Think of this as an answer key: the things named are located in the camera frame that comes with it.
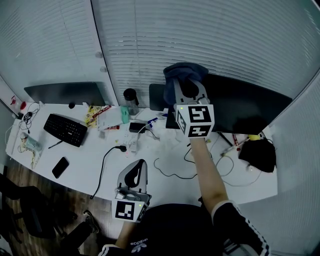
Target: white blind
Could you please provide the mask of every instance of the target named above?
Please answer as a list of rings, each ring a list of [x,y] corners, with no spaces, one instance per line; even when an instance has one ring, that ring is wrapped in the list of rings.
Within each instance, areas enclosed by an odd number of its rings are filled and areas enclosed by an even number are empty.
[[[94,0],[119,103],[164,84],[177,62],[294,98],[320,67],[320,13],[311,0]]]
[[[88,81],[101,82],[102,96],[109,101],[100,72],[103,59],[95,57],[97,32],[90,28],[86,4],[86,0],[0,2],[0,73],[19,98],[29,99],[24,91],[28,86]]]

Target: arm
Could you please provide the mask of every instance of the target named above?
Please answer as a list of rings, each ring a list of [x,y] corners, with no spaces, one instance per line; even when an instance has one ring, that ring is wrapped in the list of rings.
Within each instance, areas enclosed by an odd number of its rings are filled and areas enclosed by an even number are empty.
[[[125,221],[115,245],[121,249],[126,249],[127,245],[129,244],[130,236],[132,235],[136,226],[137,224],[134,222]]]
[[[205,208],[211,214],[217,203],[228,200],[226,187],[210,157],[205,140],[203,138],[191,138],[190,143],[202,200]]]

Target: plug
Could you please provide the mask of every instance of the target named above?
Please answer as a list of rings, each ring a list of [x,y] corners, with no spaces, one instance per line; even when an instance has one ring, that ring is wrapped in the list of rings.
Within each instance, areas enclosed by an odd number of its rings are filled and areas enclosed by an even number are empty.
[[[116,149],[120,149],[121,152],[126,152],[127,151],[127,147],[126,146],[116,146]]]

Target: person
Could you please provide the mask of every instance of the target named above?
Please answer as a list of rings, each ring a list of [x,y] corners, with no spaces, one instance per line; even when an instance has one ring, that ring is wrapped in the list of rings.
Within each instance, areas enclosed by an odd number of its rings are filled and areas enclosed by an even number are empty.
[[[78,248],[91,234],[98,234],[100,227],[93,217],[92,213],[85,210],[85,221],[81,222],[70,234],[68,234],[60,244],[60,252],[62,255],[80,255]]]
[[[190,139],[202,207],[165,204],[146,211],[141,223],[124,222],[115,245],[99,256],[270,255],[264,237],[228,199],[203,138]]]

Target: smartphone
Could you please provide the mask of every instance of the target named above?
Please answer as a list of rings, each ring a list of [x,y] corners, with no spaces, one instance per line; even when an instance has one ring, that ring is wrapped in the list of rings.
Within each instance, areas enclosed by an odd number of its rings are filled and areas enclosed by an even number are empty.
[[[69,162],[65,157],[62,157],[52,170],[54,177],[58,179],[60,175],[65,171],[65,169],[67,169],[68,166]]]

